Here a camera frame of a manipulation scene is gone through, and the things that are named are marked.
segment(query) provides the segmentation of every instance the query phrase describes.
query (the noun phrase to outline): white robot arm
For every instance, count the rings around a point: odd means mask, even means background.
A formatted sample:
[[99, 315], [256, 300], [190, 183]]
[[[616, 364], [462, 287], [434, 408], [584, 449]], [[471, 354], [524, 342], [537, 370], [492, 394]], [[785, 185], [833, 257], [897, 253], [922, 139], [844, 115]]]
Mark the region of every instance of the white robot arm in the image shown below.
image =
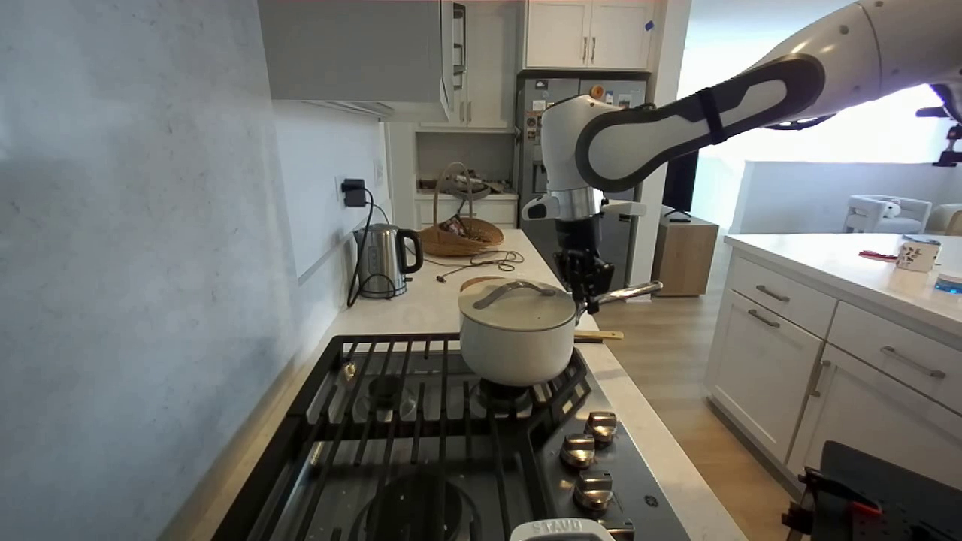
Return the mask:
[[662, 107], [613, 107], [589, 97], [543, 115], [548, 192], [526, 220], [560, 223], [563, 279], [574, 296], [606, 292], [596, 278], [594, 217], [601, 192], [643, 183], [660, 165], [757, 127], [813, 127], [901, 87], [933, 85], [962, 123], [962, 2], [860, 0], [760, 57], [747, 73]]

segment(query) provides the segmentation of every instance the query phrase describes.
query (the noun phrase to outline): black stove top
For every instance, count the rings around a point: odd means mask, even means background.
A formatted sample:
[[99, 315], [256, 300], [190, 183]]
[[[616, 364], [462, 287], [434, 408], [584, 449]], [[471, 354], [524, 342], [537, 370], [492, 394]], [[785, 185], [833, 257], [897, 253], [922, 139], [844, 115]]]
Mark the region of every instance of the black stove top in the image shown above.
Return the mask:
[[502, 541], [548, 516], [686, 537], [608, 408], [580, 353], [518, 391], [482, 383], [456, 333], [334, 337], [217, 537]]

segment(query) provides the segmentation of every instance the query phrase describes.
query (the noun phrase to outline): kitchen island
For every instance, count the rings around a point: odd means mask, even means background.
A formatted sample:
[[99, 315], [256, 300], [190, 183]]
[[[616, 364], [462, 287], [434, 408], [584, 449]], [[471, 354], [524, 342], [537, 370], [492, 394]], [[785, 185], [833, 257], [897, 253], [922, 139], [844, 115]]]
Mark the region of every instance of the kitchen island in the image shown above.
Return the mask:
[[[212, 537], [217, 523], [223, 521], [226, 509], [237, 495], [243, 478], [251, 474], [256, 458], [273, 437], [281, 415], [304, 385], [319, 353], [338, 333], [456, 333], [461, 311], [456, 296], [461, 283], [471, 278], [524, 278], [538, 283], [558, 283], [548, 266], [537, 254], [533, 243], [524, 231], [508, 227], [505, 243], [500, 250], [510, 250], [520, 261], [508, 267], [485, 266], [456, 271], [461, 261], [426, 261], [408, 283], [408, 292], [394, 300], [359, 300], [353, 311], [342, 311], [338, 321], [321, 330], [314, 342], [314, 353], [299, 360], [285, 372], [285, 380], [271, 391], [261, 411], [251, 422], [237, 446], [226, 454], [223, 469], [212, 474], [212, 487], [198, 491], [192, 509], [197, 513], [184, 516], [176, 532], [188, 532], [192, 537]], [[596, 330], [589, 315], [580, 320], [580, 330]], [[608, 404], [623, 422], [625, 437], [649, 467], [652, 478], [660, 481], [665, 499], [684, 521], [690, 537], [744, 537], [732, 513], [721, 509], [715, 492], [697, 474], [686, 451], [669, 434], [662, 419], [634, 388], [628, 372], [601, 342], [578, 347], [588, 368], [594, 370], [600, 388], [606, 391]]]
[[962, 296], [898, 271], [898, 233], [737, 233], [710, 400], [785, 478], [827, 443], [962, 487]]

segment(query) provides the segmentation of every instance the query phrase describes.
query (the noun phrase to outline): white pot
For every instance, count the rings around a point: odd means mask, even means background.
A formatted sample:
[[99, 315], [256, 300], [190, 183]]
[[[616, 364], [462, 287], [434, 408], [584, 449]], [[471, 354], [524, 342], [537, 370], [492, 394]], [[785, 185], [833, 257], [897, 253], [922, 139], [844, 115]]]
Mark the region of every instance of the white pot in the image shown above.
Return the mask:
[[461, 290], [461, 354], [497, 385], [551, 383], [572, 360], [578, 312], [572, 296], [558, 287], [471, 279]]

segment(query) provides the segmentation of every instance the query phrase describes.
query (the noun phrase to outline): kitchen counter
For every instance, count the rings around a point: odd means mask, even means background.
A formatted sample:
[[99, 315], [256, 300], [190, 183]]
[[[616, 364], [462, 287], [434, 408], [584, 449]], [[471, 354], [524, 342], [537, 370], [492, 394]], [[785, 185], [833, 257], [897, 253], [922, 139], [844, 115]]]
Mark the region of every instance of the kitchen counter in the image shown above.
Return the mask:
[[[962, 296], [934, 290], [938, 267], [910, 274], [892, 261], [860, 254], [863, 250], [897, 254], [898, 233], [733, 233], [728, 240], [748, 257], [816, 279], [821, 292], [839, 300], [962, 348]], [[938, 240], [938, 266], [962, 267], [962, 238]]]
[[[538, 283], [558, 283], [548, 266], [537, 254], [533, 243], [524, 231], [508, 227], [505, 243], [500, 250], [518, 253], [524, 261], [514, 266], [510, 274], [500, 271], [497, 266], [456, 271], [452, 266], [462, 261], [437, 261], [426, 257], [423, 267], [412, 278], [408, 292], [394, 300], [359, 300], [353, 311], [342, 311], [338, 321], [314, 339], [314, 353], [304, 354], [283, 383], [271, 391], [261, 411], [251, 422], [237, 446], [226, 454], [223, 469], [212, 474], [212, 487], [198, 491], [192, 516], [184, 516], [171, 530], [179, 537], [181, 532], [190, 537], [212, 537], [221, 516], [233, 504], [234, 492], [241, 491], [243, 478], [251, 474], [256, 458], [273, 437], [273, 426], [285, 405], [293, 404], [294, 391], [300, 388], [311, 364], [338, 333], [420, 333], [420, 330], [456, 330], [461, 311], [456, 292], [462, 279], [471, 278], [524, 278]], [[596, 320], [580, 320], [584, 330], [596, 330]], [[628, 440], [634, 443], [638, 454], [652, 469], [652, 478], [662, 483], [671, 509], [684, 521], [692, 537], [744, 537], [732, 513], [721, 509], [715, 492], [707, 487], [701, 471], [692, 467], [686, 451], [669, 434], [662, 419], [652, 411], [646, 397], [634, 388], [623, 364], [610, 354], [608, 347], [578, 347], [601, 385], [608, 404], [621, 415]]]

